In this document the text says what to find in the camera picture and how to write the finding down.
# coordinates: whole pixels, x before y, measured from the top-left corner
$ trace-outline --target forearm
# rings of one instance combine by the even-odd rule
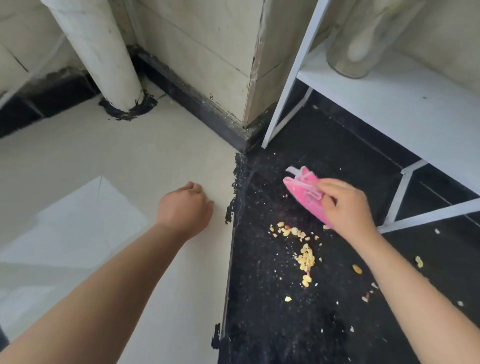
[[[152,227],[19,336],[0,362],[116,363],[181,240]]]
[[[351,243],[422,364],[480,362],[480,330],[380,234]]]

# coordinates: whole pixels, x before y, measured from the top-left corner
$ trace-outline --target person's right arm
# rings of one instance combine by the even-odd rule
[[[372,271],[420,362],[480,363],[480,329],[377,231],[365,194],[334,179],[318,188],[332,228]]]

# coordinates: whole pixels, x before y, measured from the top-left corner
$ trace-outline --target white metal rack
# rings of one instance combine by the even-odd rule
[[[380,232],[480,211],[476,198],[395,221],[413,171],[428,163],[480,194],[480,98],[394,50],[363,79],[341,76],[328,65],[324,44],[309,53],[329,2],[317,2],[262,147],[316,90],[422,158],[401,171],[403,178]],[[296,79],[309,89],[278,122]]]

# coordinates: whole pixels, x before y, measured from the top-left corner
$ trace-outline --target person's left hand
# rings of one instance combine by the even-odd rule
[[[205,229],[213,214],[213,201],[198,183],[185,186],[162,197],[155,224],[173,229],[185,241]]]

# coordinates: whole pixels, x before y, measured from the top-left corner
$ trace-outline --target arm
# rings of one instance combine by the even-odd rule
[[[369,266],[420,362],[480,363],[480,330],[378,233],[365,194],[334,179],[318,187],[332,227]]]
[[[156,284],[212,212],[196,183],[165,195],[155,225],[20,335],[0,363],[116,363]]]

